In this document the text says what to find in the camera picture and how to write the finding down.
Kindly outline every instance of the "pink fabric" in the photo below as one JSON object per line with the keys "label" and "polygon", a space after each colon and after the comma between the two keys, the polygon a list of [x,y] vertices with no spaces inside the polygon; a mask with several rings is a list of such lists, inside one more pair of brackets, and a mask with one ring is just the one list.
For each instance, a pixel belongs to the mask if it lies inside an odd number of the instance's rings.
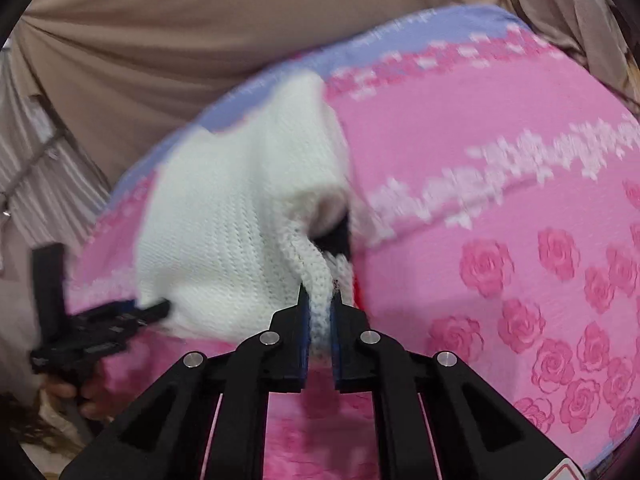
{"label": "pink fabric", "polygon": [[[390,53],[327,83],[351,151],[355,266],[374,327],[412,351],[455,351],[593,466],[640,408],[638,124],[517,27]],[[70,284],[75,311],[135,295],[151,185],[98,226]],[[116,244],[130,248],[106,257]],[[108,360],[109,386],[137,395],[188,351],[232,348],[149,330]],[[338,396],[328,370],[312,370],[300,396],[271,397],[266,480],[376,477],[367,396]]]}

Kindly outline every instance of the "pink rose print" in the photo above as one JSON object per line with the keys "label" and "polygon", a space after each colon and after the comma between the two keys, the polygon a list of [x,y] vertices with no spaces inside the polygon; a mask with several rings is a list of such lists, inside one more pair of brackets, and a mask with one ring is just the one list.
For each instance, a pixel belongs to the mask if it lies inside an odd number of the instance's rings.
{"label": "pink rose print", "polygon": [[556,418],[553,414],[551,402],[546,399],[530,399],[526,397],[514,404],[516,410],[522,413],[531,424],[542,433],[547,433]]}
{"label": "pink rose print", "polygon": [[607,367],[607,381],[602,389],[602,396],[614,410],[626,397],[634,384],[634,366],[631,359],[616,357]]}
{"label": "pink rose print", "polygon": [[535,303],[527,306],[520,300],[502,302],[502,318],[498,321],[498,335],[516,354],[531,348],[545,329],[545,319]]}
{"label": "pink rose print", "polygon": [[340,394],[335,391],[331,371],[309,370],[300,401],[308,418],[337,415],[340,412]]}
{"label": "pink rose print", "polygon": [[277,452],[264,453],[264,466],[262,478],[264,480],[282,480],[293,478],[296,473],[296,464],[292,463],[288,456]]}
{"label": "pink rose print", "polygon": [[589,267],[584,273],[584,297],[598,313],[604,314],[611,307],[616,288],[611,285],[603,269]]}
{"label": "pink rose print", "polygon": [[636,337],[636,355],[634,357],[634,372],[640,374],[640,337]]}
{"label": "pink rose print", "polygon": [[485,298],[499,296],[511,283],[512,274],[513,261],[506,245],[494,240],[474,240],[462,247],[460,278]]}
{"label": "pink rose print", "polygon": [[324,467],[318,463],[313,457],[309,456],[304,459],[304,462],[294,462],[296,464],[296,474],[291,478],[295,479],[311,479],[322,478],[322,472]]}
{"label": "pink rose print", "polygon": [[371,394],[343,394],[340,396],[340,400],[364,418],[373,418],[373,399]]}
{"label": "pink rose print", "polygon": [[306,450],[305,434],[293,421],[282,421],[279,440],[284,452],[297,454],[304,453]]}
{"label": "pink rose print", "polygon": [[631,224],[629,230],[631,231],[631,238],[634,241],[636,249],[640,251],[640,223]]}
{"label": "pink rose print", "polygon": [[378,480],[380,466],[374,460],[360,462],[355,467],[355,472],[349,480]]}
{"label": "pink rose print", "polygon": [[575,355],[584,372],[597,372],[609,365],[609,336],[596,322],[590,323],[578,341]]}
{"label": "pink rose print", "polygon": [[574,238],[562,229],[549,228],[538,233],[538,254],[542,266],[561,282],[573,279],[580,265],[580,251]]}
{"label": "pink rose print", "polygon": [[433,322],[429,329],[427,349],[430,354],[449,350],[465,363],[472,363],[484,349],[480,324],[468,317],[450,316]]}
{"label": "pink rose print", "polygon": [[609,281],[611,285],[621,289],[629,297],[636,290],[638,264],[633,260],[625,248],[607,247],[607,261],[609,262]]}
{"label": "pink rose print", "polygon": [[626,430],[638,414],[640,402],[637,399],[625,399],[618,405],[609,426],[609,436],[616,442],[625,436]]}
{"label": "pink rose print", "polygon": [[569,384],[560,407],[560,420],[571,433],[582,431],[600,407],[600,385],[596,381],[578,379]]}
{"label": "pink rose print", "polygon": [[625,180],[622,186],[625,188],[626,198],[631,202],[631,205],[640,209],[640,186],[631,180]]}
{"label": "pink rose print", "polygon": [[567,386],[575,375],[571,362],[574,356],[565,341],[545,339],[538,349],[538,357],[531,371],[531,382],[546,394]]}

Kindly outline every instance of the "white knit fabric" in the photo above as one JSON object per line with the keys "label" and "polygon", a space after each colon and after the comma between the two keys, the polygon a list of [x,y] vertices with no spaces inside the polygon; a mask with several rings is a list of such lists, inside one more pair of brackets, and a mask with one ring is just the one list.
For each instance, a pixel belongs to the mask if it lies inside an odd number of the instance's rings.
{"label": "white knit fabric", "polygon": [[346,305],[355,305],[353,297],[353,266],[344,254],[325,253],[324,259],[329,265],[331,276],[334,279],[334,289],[339,289],[342,302]]}
{"label": "white knit fabric", "polygon": [[235,342],[266,330],[302,280],[312,353],[326,349],[332,269],[309,237],[346,211],[348,156],[323,92],[301,72],[229,131],[196,129],[160,168],[136,273],[142,304],[173,303],[174,335]]}

